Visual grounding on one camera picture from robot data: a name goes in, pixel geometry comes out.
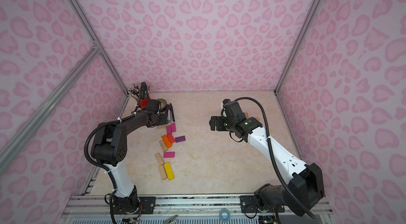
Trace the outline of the magenta block lower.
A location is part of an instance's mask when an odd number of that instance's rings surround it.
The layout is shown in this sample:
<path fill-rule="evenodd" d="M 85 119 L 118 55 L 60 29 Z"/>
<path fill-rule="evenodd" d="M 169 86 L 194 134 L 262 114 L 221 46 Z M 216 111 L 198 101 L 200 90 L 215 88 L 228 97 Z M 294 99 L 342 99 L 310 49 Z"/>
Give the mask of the magenta block lower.
<path fill-rule="evenodd" d="M 163 157 L 164 158 L 175 158 L 175 152 L 164 152 Z"/>

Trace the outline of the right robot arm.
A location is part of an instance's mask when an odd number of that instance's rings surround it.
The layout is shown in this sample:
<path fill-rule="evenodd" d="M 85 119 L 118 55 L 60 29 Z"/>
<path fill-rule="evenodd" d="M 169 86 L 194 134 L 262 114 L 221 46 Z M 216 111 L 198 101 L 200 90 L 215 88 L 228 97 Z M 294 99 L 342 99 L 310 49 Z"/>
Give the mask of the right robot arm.
<path fill-rule="evenodd" d="M 246 142 L 262 153 L 271 162 L 280 182 L 278 186 L 267 183 L 257 189 L 252 201 L 242 204 L 242 212 L 251 209 L 264 213 L 273 211 L 278 219 L 279 209 L 288 207 L 299 217 L 307 215 L 316 219 L 311 209 L 325 196 L 321 168 L 299 159 L 273 138 L 263 106 L 251 97 L 248 100 L 258 105 L 263 122 L 247 118 L 239 98 L 224 99 L 220 116 L 213 116 L 209 121 L 212 131 L 228 132 L 237 137 L 237 143 Z"/>

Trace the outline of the purple block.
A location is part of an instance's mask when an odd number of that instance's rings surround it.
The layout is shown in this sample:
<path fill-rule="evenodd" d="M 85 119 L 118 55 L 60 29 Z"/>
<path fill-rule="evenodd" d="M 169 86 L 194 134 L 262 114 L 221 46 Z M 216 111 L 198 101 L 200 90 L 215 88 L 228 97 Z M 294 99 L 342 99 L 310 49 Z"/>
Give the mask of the purple block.
<path fill-rule="evenodd" d="M 184 142 L 186 140 L 185 136 L 179 136 L 175 138 L 176 143 Z"/>

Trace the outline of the bundle of coloured pencils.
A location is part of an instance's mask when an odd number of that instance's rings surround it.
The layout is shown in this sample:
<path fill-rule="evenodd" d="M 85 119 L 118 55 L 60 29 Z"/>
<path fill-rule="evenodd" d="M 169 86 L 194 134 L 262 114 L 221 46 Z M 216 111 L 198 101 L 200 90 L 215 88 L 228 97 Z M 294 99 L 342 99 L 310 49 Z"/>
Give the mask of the bundle of coloured pencils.
<path fill-rule="evenodd" d="M 147 95 L 149 95 L 149 86 L 145 81 L 137 82 L 128 89 L 128 92 L 135 99 L 139 99 L 140 97 L 145 98 Z"/>

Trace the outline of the magenta block upper left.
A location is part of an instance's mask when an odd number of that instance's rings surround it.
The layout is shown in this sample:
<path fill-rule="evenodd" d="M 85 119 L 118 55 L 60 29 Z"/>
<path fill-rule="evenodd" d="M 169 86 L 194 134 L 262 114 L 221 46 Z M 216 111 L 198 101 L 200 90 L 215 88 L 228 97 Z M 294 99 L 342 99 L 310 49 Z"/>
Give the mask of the magenta block upper left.
<path fill-rule="evenodd" d="M 168 125 L 168 126 L 166 127 L 166 130 L 167 130 L 167 135 L 172 134 L 172 127 L 171 127 L 171 125 Z"/>

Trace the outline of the magenta block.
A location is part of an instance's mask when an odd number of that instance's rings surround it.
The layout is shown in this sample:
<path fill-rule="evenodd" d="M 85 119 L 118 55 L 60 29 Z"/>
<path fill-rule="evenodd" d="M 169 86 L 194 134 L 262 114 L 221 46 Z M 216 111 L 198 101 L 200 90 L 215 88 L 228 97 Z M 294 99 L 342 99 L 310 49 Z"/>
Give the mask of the magenta block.
<path fill-rule="evenodd" d="M 163 157 L 164 158 L 175 158 L 175 152 L 164 152 Z"/>
<path fill-rule="evenodd" d="M 177 128 L 176 128 L 176 124 L 175 124 L 175 123 L 172 123 L 172 124 L 170 125 L 170 127 L 171 127 L 171 133 L 175 133 L 175 132 L 177 131 Z"/>
<path fill-rule="evenodd" d="M 168 126 L 166 127 L 166 130 L 167 130 L 167 135 L 172 134 L 172 127 L 171 127 L 171 125 L 168 125 Z"/>

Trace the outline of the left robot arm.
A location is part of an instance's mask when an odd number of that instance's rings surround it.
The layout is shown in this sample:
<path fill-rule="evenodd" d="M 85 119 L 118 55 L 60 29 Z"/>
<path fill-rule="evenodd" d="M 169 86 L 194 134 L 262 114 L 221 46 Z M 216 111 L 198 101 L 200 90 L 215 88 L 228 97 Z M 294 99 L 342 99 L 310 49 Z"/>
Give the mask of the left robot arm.
<path fill-rule="evenodd" d="M 106 198 L 111 217 L 116 214 L 140 214 L 142 204 L 131 181 L 124 160 L 128 155 L 128 135 L 142 127 L 154 128 L 174 121 L 172 104 L 150 99 L 143 109 L 124 118 L 100 123 L 87 137 L 86 160 L 109 176 L 113 191 Z"/>

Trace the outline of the black tape roll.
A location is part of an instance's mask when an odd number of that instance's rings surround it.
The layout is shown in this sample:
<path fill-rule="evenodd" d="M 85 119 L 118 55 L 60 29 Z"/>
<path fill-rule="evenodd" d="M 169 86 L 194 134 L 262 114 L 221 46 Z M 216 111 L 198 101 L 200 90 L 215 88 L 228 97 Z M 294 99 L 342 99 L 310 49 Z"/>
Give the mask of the black tape roll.
<path fill-rule="evenodd" d="M 158 99 L 158 101 L 159 101 L 159 111 L 160 112 L 164 112 L 165 111 L 165 109 L 166 109 L 166 106 L 167 106 L 167 101 L 165 100 L 165 99 Z"/>

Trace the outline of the red block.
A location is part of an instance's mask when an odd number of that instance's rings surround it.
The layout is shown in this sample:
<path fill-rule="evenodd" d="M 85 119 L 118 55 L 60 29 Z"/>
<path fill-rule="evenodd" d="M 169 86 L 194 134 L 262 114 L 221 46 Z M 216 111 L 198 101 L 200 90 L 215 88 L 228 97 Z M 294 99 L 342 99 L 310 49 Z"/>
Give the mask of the red block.
<path fill-rule="evenodd" d="M 175 138 L 172 136 L 172 134 L 168 134 L 167 137 L 168 137 L 169 141 L 171 142 L 171 144 L 173 144 L 173 143 L 176 142 L 176 140 L 175 140 Z"/>

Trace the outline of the red pencil cup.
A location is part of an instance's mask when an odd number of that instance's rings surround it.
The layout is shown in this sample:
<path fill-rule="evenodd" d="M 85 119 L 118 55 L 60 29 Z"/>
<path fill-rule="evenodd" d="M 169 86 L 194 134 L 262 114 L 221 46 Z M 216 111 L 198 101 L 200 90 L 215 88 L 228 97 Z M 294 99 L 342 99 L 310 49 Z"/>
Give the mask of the red pencil cup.
<path fill-rule="evenodd" d="M 144 110 L 147 107 L 149 100 L 150 100 L 149 95 L 147 95 L 145 98 L 140 97 L 140 99 L 137 101 L 136 110 L 138 109 Z"/>

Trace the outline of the black stapler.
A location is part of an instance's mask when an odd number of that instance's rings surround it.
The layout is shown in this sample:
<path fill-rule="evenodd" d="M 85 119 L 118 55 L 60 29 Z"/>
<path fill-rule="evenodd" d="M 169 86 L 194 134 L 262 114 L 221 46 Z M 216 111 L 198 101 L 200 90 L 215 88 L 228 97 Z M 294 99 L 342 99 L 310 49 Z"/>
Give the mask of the black stapler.
<path fill-rule="evenodd" d="M 174 110 L 173 110 L 173 105 L 172 103 L 168 104 L 166 106 L 166 114 L 167 114 L 167 119 L 169 122 L 174 123 L 175 122 L 175 116 L 174 116 Z"/>

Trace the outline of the wooden block beside orange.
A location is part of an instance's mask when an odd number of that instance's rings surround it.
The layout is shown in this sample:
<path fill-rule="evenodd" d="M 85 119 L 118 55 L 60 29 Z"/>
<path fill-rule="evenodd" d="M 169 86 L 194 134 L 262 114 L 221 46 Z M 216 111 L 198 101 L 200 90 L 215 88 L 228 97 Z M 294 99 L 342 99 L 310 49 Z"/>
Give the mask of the wooden block beside orange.
<path fill-rule="evenodd" d="M 166 146 L 166 144 L 165 144 L 165 142 L 163 140 L 160 140 L 159 144 L 160 144 L 160 146 L 161 146 L 164 153 L 168 151 L 168 147 Z"/>

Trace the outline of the magenta block upper right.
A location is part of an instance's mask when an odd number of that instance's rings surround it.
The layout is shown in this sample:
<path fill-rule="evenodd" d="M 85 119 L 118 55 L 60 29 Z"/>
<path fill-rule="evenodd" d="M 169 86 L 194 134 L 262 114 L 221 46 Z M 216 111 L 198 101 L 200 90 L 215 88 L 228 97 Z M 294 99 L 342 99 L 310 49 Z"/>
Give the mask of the magenta block upper right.
<path fill-rule="evenodd" d="M 175 124 L 175 123 L 172 123 L 172 124 L 170 125 L 170 127 L 171 127 L 171 133 L 175 133 L 175 132 L 177 131 L 177 128 L 176 128 L 176 124 Z"/>

